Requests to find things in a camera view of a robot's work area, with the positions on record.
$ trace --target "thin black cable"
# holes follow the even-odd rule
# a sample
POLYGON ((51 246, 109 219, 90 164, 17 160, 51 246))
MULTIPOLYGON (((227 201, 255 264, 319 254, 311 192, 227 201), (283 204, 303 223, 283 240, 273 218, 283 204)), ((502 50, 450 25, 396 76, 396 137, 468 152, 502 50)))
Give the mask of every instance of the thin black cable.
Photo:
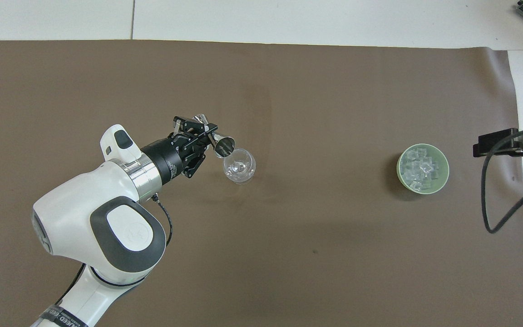
POLYGON ((78 281, 80 275, 82 275, 82 272, 84 271, 85 266, 86 266, 86 264, 82 263, 82 265, 80 266, 80 269, 78 270, 78 272, 76 273, 76 276, 74 277, 74 280, 72 281, 70 286, 68 286, 68 289, 64 292, 64 294, 62 294, 62 296, 60 296, 60 298, 58 298, 56 303, 54 303, 56 306, 58 305, 58 303, 60 303, 60 301, 64 298, 64 296, 66 296, 66 294, 68 294, 68 292, 70 292, 70 290, 74 287, 74 285, 78 281))
POLYGON ((523 131, 514 133, 507 137, 504 137, 503 139, 498 141, 492 147, 492 149, 490 149, 490 151, 488 152, 488 154, 485 157, 484 166, 481 171, 481 209, 482 209, 482 215, 484 216, 485 228, 491 234, 494 234, 498 230, 500 230, 500 228, 502 228, 502 226, 508 221, 508 219, 510 219, 510 217, 517 211, 517 209, 519 209, 519 207, 521 207, 523 205, 523 197, 522 197, 518 202, 516 202, 516 204, 513 207, 511 207, 511 209, 506 213, 506 215, 504 215, 504 217, 500 220, 500 222, 498 222, 496 227, 494 227, 494 228, 490 227, 489 221, 488 221, 488 213, 486 211, 486 205, 485 205, 485 178, 486 178, 486 173, 488 171, 488 163, 489 163, 490 159, 492 158, 492 156, 496 153, 496 151, 498 151, 505 143, 507 143, 507 142, 511 141, 512 139, 519 137, 519 136, 523 136, 523 131))
POLYGON ((158 206, 164 211, 164 215, 167 216, 169 230, 168 230, 167 243, 165 244, 165 246, 168 246, 168 243, 171 242, 171 238, 173 237, 173 222, 171 221, 171 217, 168 215, 167 210, 164 208, 163 204, 158 199, 158 193, 154 193, 154 195, 151 197, 151 199, 158 204, 158 206))

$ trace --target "clear glass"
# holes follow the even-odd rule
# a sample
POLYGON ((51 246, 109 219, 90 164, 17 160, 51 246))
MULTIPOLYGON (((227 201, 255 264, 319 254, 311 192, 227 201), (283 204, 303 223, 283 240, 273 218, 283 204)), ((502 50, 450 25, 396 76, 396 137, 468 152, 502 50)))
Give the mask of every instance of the clear glass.
POLYGON ((256 172, 256 160, 249 151, 237 148, 231 155, 223 158, 223 171, 230 180, 245 184, 256 172))

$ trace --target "robotic arm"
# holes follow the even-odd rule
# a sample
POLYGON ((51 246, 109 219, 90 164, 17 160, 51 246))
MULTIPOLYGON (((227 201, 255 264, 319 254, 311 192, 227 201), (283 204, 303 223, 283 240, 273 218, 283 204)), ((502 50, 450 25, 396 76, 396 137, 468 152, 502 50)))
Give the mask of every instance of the robotic arm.
POLYGON ((100 140, 105 162, 34 204, 32 223, 45 250, 83 267, 73 287, 33 327, 93 327, 160 261, 166 234, 141 203, 176 176, 191 178, 210 145, 220 158, 235 148, 203 114, 173 122, 166 139, 141 149, 122 126, 112 126, 100 140))

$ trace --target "green bowl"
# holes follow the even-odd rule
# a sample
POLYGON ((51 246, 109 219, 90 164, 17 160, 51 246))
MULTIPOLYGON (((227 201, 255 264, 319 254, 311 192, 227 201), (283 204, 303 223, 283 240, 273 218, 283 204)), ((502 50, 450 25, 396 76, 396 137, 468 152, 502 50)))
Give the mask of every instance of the green bowl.
POLYGON ((447 183, 447 180, 449 178, 449 163, 448 163, 447 158, 445 157, 444 153, 442 153, 442 151, 440 149, 437 149, 436 147, 434 147, 433 145, 430 145, 430 144, 419 143, 419 144, 415 144, 415 145, 408 147, 408 149, 406 149, 401 154, 401 156, 399 157, 399 161, 397 161, 397 176, 399 176, 399 180, 401 181, 401 184, 403 184, 405 186, 405 188, 408 188, 410 191, 413 191, 418 194, 433 194, 433 193, 439 191, 440 189, 442 189, 443 186, 445 186, 445 184, 447 183), (405 153, 407 153, 407 151, 409 151, 411 149, 416 149, 416 148, 427 149, 427 157, 431 157, 432 161, 436 162, 439 165, 439 169, 437 170, 437 173, 438 173, 437 179, 432 179, 430 181, 430 188, 425 189, 425 190, 420 190, 420 191, 415 190, 409 186, 408 182, 406 182, 403 179, 403 176, 401 175, 401 169, 400 169, 401 162, 402 162, 402 164, 404 164, 406 161, 405 153))

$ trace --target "black label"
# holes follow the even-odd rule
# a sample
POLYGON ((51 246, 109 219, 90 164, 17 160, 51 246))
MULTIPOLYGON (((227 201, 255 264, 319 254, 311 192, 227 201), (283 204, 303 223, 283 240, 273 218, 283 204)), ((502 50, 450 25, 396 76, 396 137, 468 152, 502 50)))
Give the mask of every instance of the black label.
POLYGON ((78 317, 71 314, 70 311, 54 304, 49 306, 39 317, 47 319, 61 327, 88 327, 88 325, 78 319, 78 317))

